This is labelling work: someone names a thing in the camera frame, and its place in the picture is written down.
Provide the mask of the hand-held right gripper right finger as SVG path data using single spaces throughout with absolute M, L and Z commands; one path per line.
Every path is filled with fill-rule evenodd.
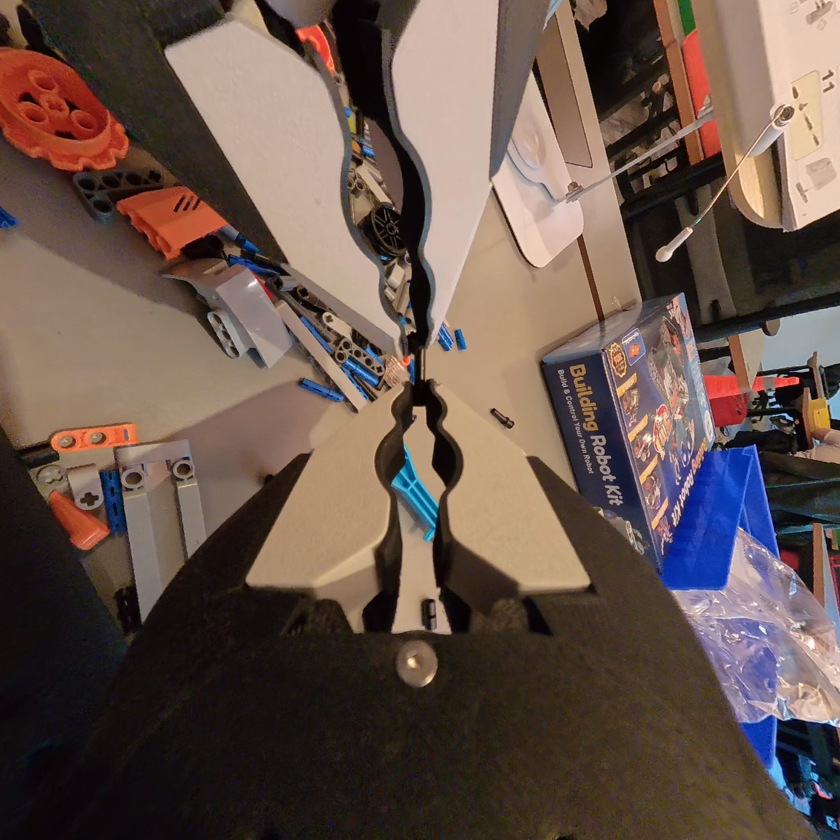
M 591 577 L 526 453 L 439 382 L 423 386 L 423 404 L 443 484 L 433 556 L 449 629 L 499 602 L 544 625 L 542 601 L 588 604 Z

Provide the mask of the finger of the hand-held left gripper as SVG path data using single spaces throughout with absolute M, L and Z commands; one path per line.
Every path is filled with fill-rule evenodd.
M 422 187 L 427 338 L 445 320 L 490 192 L 500 4 L 383 2 L 386 100 Z
M 350 134 L 322 69 L 235 16 L 164 50 L 295 280 L 402 358 L 382 264 L 352 224 Z

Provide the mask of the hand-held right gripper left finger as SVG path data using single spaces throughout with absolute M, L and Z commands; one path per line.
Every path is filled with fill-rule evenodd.
M 248 572 L 252 588 L 339 603 L 355 631 L 390 631 L 403 541 L 392 481 L 413 386 L 392 389 L 316 446 Z

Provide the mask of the blue plastic bin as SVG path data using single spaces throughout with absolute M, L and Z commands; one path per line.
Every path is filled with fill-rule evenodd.
M 780 558 L 754 448 L 712 452 L 703 461 L 662 573 L 672 594 L 722 590 L 739 529 Z M 738 723 L 766 768 L 775 758 L 779 721 L 769 717 L 758 723 Z

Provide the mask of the orange gear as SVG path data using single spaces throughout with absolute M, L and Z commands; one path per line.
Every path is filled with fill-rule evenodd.
M 106 171 L 129 151 L 124 127 L 68 65 L 1 48 L 2 135 L 64 172 Z

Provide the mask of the white book stand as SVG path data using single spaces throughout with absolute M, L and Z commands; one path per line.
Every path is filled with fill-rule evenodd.
M 699 33 L 702 61 L 707 74 L 708 102 L 693 123 L 678 133 L 682 139 L 708 122 L 717 124 L 717 134 L 727 180 L 710 204 L 667 245 L 656 252 L 657 262 L 671 259 L 699 227 L 701 220 L 724 192 L 731 193 L 737 208 L 747 218 L 786 234 L 808 230 L 830 214 L 817 215 L 804 225 L 791 211 L 791 197 L 784 172 L 781 139 L 790 125 L 794 107 L 786 101 L 791 91 L 785 33 L 793 2 L 691 2 Z M 523 194 L 533 210 L 522 217 L 524 230 L 538 231 L 554 211 L 571 210 L 581 197 L 617 178 L 628 166 L 587 187 L 570 182 L 565 162 L 556 145 L 548 113 L 543 112 L 536 82 L 529 80 L 519 109 L 512 140 L 493 186 L 526 187 Z

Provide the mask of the orange wedge piece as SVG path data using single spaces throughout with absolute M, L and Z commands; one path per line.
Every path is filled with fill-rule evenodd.
M 184 246 L 228 223 L 201 197 L 183 186 L 140 193 L 117 202 L 117 211 L 167 260 Z

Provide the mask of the robot kit box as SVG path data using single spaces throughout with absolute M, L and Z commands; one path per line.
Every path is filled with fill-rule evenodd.
M 661 572 L 715 441 L 685 295 L 618 312 L 540 370 L 579 492 Z

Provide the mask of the grey curved panel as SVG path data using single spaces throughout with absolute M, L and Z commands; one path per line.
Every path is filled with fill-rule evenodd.
M 273 367 L 292 345 L 288 328 L 259 278 L 223 259 L 183 261 L 162 276 L 190 286 L 206 307 L 206 321 L 226 355 Z

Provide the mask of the orange cone piece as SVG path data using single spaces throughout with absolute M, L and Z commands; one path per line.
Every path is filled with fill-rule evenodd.
M 78 508 L 73 500 L 57 490 L 49 494 L 47 502 L 70 543 L 76 549 L 83 552 L 90 551 L 110 535 L 111 530 L 105 522 L 92 513 Z

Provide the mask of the orange holed beam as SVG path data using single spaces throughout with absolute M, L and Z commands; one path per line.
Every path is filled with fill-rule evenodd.
M 134 423 L 62 429 L 52 434 L 49 446 L 59 454 L 73 454 L 103 448 L 119 448 L 139 443 Z

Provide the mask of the clear plastic bag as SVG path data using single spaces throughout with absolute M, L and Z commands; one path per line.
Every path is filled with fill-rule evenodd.
M 837 725 L 835 625 L 802 582 L 739 529 L 722 590 L 673 591 L 739 723 Z

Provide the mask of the red crate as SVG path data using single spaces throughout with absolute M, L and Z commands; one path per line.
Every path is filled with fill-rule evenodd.
M 750 388 L 742 387 L 736 375 L 703 376 L 710 410 L 716 427 L 740 425 L 748 416 L 751 394 L 772 392 L 781 387 L 800 384 L 797 376 L 756 376 Z

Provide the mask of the instruction booklet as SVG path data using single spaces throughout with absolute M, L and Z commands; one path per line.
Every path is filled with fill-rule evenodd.
M 799 225 L 838 209 L 839 8 L 837 1 L 793 2 L 785 33 L 795 115 L 780 150 Z

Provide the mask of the cyan frame piece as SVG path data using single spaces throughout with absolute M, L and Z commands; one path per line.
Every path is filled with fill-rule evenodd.
M 402 498 L 424 530 L 423 539 L 430 543 L 438 523 L 438 503 L 419 478 L 411 452 L 403 447 L 403 467 L 392 480 L 392 488 Z

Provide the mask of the grey frame piece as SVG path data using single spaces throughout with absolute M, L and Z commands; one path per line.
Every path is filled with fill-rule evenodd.
M 207 532 L 186 439 L 114 449 L 134 587 L 144 622 Z

